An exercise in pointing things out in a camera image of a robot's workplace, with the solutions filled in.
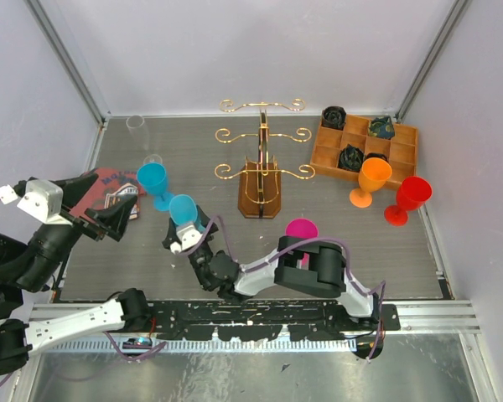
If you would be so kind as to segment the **clear wine glass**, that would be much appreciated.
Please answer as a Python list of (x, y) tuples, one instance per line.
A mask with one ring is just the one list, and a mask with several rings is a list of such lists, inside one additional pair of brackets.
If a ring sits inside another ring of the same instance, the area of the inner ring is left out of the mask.
[(157, 153), (151, 151), (151, 133), (148, 124), (143, 116), (134, 115), (126, 119), (127, 129), (133, 140), (139, 145), (144, 155), (143, 164), (162, 164), (163, 159)]

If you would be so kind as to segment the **blue wine glass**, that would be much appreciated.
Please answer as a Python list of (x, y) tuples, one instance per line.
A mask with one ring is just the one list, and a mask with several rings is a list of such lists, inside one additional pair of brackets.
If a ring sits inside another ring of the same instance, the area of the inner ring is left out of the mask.
[(179, 194), (171, 199), (169, 214), (176, 226), (193, 224), (196, 229), (200, 227), (197, 205), (187, 194)]
[(174, 195), (168, 191), (168, 174), (161, 163), (144, 164), (137, 171), (137, 180), (145, 192), (153, 196), (153, 206), (161, 212), (169, 211), (169, 204)]

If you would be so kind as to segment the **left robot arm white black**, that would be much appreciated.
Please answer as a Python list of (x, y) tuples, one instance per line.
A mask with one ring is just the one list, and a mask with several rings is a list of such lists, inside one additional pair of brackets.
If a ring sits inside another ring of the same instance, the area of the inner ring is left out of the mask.
[(91, 309), (33, 324), (11, 317), (25, 291), (42, 291), (81, 236), (115, 241), (125, 234), (137, 202), (128, 194), (107, 209), (71, 213), (98, 179), (97, 173), (49, 181), (30, 178), (0, 188), (3, 204), (18, 208), (41, 225), (28, 243), (0, 234), (0, 376), (22, 368), (30, 357), (58, 343), (94, 332), (141, 332), (152, 313), (143, 291), (130, 288)]

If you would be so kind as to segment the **pink wine glass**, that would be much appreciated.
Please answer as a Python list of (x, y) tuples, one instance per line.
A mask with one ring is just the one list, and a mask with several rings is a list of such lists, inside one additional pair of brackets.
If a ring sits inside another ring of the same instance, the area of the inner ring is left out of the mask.
[(288, 223), (285, 235), (300, 239), (312, 239), (319, 236), (319, 229), (312, 220), (297, 218)]

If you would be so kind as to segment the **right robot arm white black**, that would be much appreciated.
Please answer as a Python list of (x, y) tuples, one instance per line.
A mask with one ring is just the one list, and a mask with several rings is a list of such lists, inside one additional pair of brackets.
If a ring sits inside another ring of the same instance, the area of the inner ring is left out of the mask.
[(210, 241), (222, 220), (205, 224), (169, 219), (163, 248), (185, 256), (200, 286), (219, 298), (243, 302), (272, 286), (281, 286), (309, 296), (331, 299), (342, 306), (349, 319), (362, 330), (381, 330), (380, 291), (361, 284), (351, 271), (351, 252), (340, 239), (289, 235), (279, 238), (277, 248), (248, 264), (239, 263), (229, 250), (213, 252)]

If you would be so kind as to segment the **red wine glass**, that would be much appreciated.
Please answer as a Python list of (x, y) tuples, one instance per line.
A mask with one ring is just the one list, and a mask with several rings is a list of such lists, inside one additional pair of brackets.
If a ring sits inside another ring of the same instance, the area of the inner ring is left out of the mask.
[(402, 181), (397, 190), (396, 203), (384, 210), (385, 220), (393, 226), (403, 226), (409, 213), (422, 207), (433, 195), (431, 184), (419, 176), (411, 176)]

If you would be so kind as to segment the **orange wine glass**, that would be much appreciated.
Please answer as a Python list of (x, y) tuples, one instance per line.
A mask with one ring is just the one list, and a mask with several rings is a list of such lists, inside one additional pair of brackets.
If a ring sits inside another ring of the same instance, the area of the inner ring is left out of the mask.
[(381, 189), (392, 175), (392, 167), (378, 157), (366, 159), (358, 175), (358, 188), (350, 192), (350, 202), (357, 208), (372, 204), (372, 194)]

